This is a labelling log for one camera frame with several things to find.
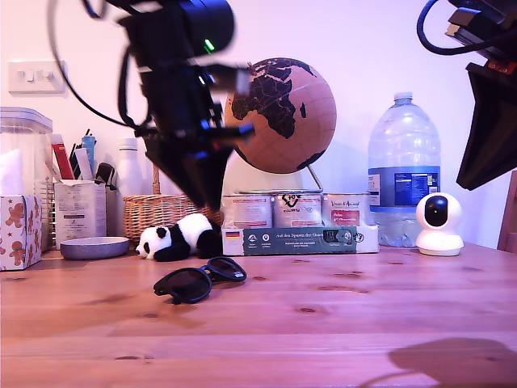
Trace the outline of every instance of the small bowl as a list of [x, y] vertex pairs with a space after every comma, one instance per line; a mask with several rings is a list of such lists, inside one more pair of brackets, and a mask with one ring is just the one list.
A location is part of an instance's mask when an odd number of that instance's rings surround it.
[[68, 260], [94, 260], [121, 256], [129, 251], [125, 237], [75, 238], [60, 244], [61, 255]]

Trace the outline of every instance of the green led light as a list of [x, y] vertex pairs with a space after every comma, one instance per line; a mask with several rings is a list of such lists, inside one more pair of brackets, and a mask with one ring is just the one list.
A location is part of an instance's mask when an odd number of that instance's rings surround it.
[[213, 44], [210, 40], [204, 40], [204, 49], [207, 50], [208, 53], [212, 53], [216, 48], [213, 47]]

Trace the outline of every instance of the tin can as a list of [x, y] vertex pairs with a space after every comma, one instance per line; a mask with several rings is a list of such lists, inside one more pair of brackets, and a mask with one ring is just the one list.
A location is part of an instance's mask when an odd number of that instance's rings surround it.
[[271, 228], [273, 212], [270, 196], [223, 196], [223, 227], [228, 229]]
[[322, 225], [321, 194], [279, 194], [273, 197], [275, 228]]
[[325, 194], [322, 203], [325, 226], [367, 226], [370, 220], [370, 195]]

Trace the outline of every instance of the white bottle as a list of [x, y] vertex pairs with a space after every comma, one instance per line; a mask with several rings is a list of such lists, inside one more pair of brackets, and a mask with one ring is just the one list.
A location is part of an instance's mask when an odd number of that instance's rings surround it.
[[368, 144], [370, 210], [379, 243], [392, 247], [416, 246], [418, 202], [440, 191], [438, 130], [412, 100], [410, 92], [396, 93]]
[[119, 139], [119, 159], [116, 164], [117, 212], [116, 235], [124, 236], [124, 197], [142, 193], [143, 176], [138, 163], [138, 144], [135, 137]]

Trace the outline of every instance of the camera lens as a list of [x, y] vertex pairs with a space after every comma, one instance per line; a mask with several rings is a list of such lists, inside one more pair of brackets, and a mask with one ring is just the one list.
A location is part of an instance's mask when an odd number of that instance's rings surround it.
[[426, 222], [434, 227], [445, 225], [448, 219], [448, 201], [444, 196], [432, 196], [426, 201]]

